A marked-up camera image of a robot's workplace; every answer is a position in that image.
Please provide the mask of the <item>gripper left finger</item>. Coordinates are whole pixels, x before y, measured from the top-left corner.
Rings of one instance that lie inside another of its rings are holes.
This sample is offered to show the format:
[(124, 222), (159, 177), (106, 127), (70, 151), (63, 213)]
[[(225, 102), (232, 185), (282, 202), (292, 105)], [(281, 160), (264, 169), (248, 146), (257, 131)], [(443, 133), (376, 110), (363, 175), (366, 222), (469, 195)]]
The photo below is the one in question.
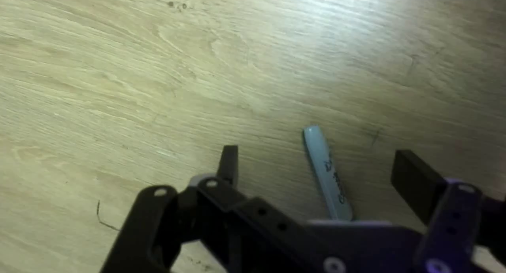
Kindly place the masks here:
[(177, 192), (141, 190), (100, 273), (170, 273), (182, 245), (200, 241), (227, 273), (327, 273), (336, 252), (260, 198), (231, 185), (238, 147), (225, 146), (217, 174)]

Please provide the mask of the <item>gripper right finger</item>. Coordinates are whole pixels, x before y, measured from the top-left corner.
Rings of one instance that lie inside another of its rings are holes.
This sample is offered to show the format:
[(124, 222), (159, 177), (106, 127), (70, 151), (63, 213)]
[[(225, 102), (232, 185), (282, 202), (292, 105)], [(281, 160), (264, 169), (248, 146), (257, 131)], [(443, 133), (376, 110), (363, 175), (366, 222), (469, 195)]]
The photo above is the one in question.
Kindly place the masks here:
[(391, 184), (427, 227), (413, 273), (491, 273), (473, 262), (477, 245), (506, 268), (506, 197), (446, 179), (409, 149), (396, 150)]

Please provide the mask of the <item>light blue marker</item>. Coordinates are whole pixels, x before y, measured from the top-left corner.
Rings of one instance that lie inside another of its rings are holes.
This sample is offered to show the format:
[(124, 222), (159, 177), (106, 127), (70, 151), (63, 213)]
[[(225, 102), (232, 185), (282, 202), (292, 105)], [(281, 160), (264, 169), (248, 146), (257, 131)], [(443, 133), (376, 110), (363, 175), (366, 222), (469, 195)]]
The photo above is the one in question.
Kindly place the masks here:
[(318, 125), (311, 125), (305, 127), (302, 134), (331, 219), (352, 221), (352, 207), (338, 177), (327, 139), (321, 128)]

